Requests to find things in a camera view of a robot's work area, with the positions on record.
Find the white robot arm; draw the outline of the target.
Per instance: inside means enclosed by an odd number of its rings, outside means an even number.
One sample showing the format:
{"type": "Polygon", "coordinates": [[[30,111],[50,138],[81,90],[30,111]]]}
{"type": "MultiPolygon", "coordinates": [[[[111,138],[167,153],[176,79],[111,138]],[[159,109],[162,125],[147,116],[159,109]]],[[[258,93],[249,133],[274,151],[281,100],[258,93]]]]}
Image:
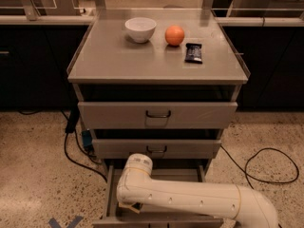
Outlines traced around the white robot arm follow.
{"type": "Polygon", "coordinates": [[[143,154],[127,159],[116,191],[122,207],[148,204],[233,219],[242,228],[278,228],[276,208],[256,190],[236,184],[154,180],[152,168],[152,160],[143,154]]]}

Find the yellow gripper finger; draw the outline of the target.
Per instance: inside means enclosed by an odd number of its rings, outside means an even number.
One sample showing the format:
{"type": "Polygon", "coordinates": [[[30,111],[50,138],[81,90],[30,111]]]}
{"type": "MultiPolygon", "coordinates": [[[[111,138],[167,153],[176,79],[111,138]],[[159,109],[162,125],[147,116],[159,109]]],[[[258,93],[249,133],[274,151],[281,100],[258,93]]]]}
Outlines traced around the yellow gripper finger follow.
{"type": "Polygon", "coordinates": [[[138,202],[133,203],[133,204],[119,203],[119,207],[131,210],[132,212],[134,212],[136,214],[139,214],[141,212],[141,205],[138,202]]]}

